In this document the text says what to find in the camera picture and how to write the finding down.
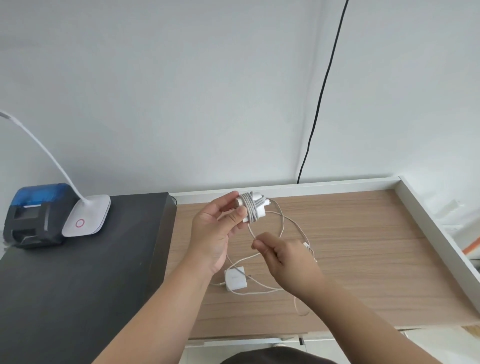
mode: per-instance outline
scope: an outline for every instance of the white desk lamp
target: white desk lamp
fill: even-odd
[[[65,237],[70,236],[83,236],[95,234],[101,229],[105,218],[107,217],[108,209],[110,208],[110,196],[107,194],[97,194],[94,196],[83,197],[77,188],[73,184],[70,177],[63,170],[61,165],[48,151],[47,148],[27,129],[24,125],[14,116],[0,110],[0,117],[12,121],[15,125],[19,126],[25,133],[27,133],[35,142],[43,149],[43,151],[50,157],[55,165],[60,169],[60,172],[65,176],[68,183],[72,187],[73,191],[77,194],[80,200],[77,201],[73,207],[70,215],[65,222],[62,229],[62,235]]]

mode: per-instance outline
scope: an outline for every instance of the hand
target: hand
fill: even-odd
[[[253,241],[252,249],[262,254],[278,284],[304,302],[321,283],[323,274],[317,262],[299,240],[286,242],[264,232]]]
[[[228,239],[248,224],[242,222],[247,216],[245,206],[240,206],[220,218],[222,212],[235,208],[235,198],[238,195],[237,191],[233,191],[213,200],[193,218],[186,257],[206,266],[212,275],[225,263]]]

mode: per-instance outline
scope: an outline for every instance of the left hand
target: left hand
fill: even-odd
[[[248,225],[247,222],[242,222],[247,216],[245,206],[240,206],[219,219],[222,212],[235,208],[235,198],[238,195],[237,191],[232,191],[213,200],[193,218],[190,244],[185,257],[202,262],[212,275],[225,263],[228,239]]]

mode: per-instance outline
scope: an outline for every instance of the lamp base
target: lamp base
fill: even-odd
[[[108,209],[110,208],[110,196],[97,194],[86,197],[88,202],[78,200],[61,231],[65,237],[84,236],[95,234],[99,231]]]

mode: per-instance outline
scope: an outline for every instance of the forearm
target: forearm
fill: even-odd
[[[94,364],[178,363],[210,278],[184,259]]]
[[[439,363],[332,279],[322,278],[305,303],[352,364]]]

